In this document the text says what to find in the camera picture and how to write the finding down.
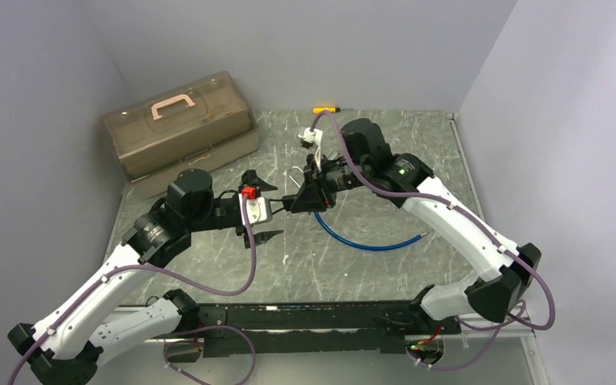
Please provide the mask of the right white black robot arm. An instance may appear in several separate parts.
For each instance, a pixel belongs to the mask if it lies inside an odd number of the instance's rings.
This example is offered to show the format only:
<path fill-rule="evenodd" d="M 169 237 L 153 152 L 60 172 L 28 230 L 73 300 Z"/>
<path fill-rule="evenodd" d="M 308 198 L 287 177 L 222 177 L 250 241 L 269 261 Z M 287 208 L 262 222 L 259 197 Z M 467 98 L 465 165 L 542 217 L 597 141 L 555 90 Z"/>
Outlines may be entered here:
<path fill-rule="evenodd" d="M 428 333 L 440 320 L 470 313 L 504 322 L 532 281 L 541 251 L 490 228 L 417 156 L 393 153 L 378 124 L 359 118 L 339 132 L 344 152 L 332 160 L 322 154 L 322 131 L 308 127 L 299 134 L 302 146 L 316 151 L 306 158 L 298 193 L 284 199 L 286 211 L 324 212 L 335 206 L 337 193 L 369 188 L 429 225 L 474 270 L 462 281 L 429 285 L 415 297 L 410 311 L 415 330 Z"/>

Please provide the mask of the blue cable lock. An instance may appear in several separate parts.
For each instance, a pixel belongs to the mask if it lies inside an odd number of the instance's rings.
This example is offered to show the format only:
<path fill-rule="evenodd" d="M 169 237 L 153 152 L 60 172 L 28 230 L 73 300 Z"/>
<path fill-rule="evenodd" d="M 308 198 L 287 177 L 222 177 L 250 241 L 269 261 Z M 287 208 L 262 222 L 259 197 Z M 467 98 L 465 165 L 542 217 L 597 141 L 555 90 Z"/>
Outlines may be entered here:
<path fill-rule="evenodd" d="M 327 234 L 330 235 L 332 238 L 334 238 L 336 241 L 338 241 L 341 244 L 344 244 L 346 246 L 349 246 L 351 248 L 360 249 L 360 250 L 364 250 L 364 251 L 387 252 L 387 251 L 392 251 L 392 250 L 396 250 L 396 249 L 403 249 L 403 248 L 406 248 L 408 246 L 414 245 L 416 242 L 421 241 L 426 236 L 426 233 L 418 234 L 418 235 L 415 235 L 414 237 L 411 237 L 411 238 L 407 239 L 406 241 L 401 241 L 401 242 L 398 242 L 398 243 L 395 243 L 395 244 L 392 244 L 392 245 L 364 245 L 362 243 L 358 243 L 358 242 L 355 242 L 355 241 L 348 240 L 345 237 L 342 237 L 341 235 L 337 234 L 322 219 L 322 217 L 319 215 L 319 213 L 312 213 L 312 215 L 314 216 L 316 221 L 319 223 L 319 225 L 327 232 Z"/>

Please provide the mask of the brass padlock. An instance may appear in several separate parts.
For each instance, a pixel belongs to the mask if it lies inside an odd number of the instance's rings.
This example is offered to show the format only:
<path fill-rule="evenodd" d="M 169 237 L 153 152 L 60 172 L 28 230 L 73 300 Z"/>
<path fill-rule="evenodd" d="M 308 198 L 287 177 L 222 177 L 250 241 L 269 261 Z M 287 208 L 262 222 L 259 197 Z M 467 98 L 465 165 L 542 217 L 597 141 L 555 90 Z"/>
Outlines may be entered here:
<path fill-rule="evenodd" d="M 299 166 L 292 166 L 287 172 L 286 172 L 287 177 L 289 178 L 289 180 L 297 187 L 297 188 L 301 188 L 303 186 L 305 177 L 304 177 L 304 170 L 302 167 Z"/>

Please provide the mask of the small black cable lock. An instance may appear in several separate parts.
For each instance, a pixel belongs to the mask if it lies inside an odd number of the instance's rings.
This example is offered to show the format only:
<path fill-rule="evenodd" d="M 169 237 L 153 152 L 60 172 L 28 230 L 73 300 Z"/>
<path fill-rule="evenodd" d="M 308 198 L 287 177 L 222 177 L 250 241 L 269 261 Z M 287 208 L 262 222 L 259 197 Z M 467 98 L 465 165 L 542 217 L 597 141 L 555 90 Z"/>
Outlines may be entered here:
<path fill-rule="evenodd" d="M 268 198 L 267 201 L 269 202 L 270 208 L 272 209 L 272 214 L 280 213 L 286 211 L 287 209 L 287 203 L 284 199 Z"/>

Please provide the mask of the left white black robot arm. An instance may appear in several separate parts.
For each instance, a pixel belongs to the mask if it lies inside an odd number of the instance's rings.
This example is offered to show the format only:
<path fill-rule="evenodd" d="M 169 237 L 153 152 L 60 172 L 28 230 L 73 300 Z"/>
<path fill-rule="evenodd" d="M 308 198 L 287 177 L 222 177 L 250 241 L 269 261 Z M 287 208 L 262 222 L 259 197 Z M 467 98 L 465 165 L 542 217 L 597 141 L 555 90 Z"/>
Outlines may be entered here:
<path fill-rule="evenodd" d="M 147 308 L 107 322 L 123 299 L 191 245 L 198 232 L 235 229 L 249 249 L 266 240 L 253 226 L 270 221 L 271 185 L 248 170 L 240 186 L 220 195 L 201 169 L 180 172 L 166 193 L 136 219 L 103 265 L 60 307 L 8 334 L 42 384 L 85 384 L 107 361 L 163 334 L 186 337 L 201 324 L 200 306 L 183 290 L 170 290 Z"/>

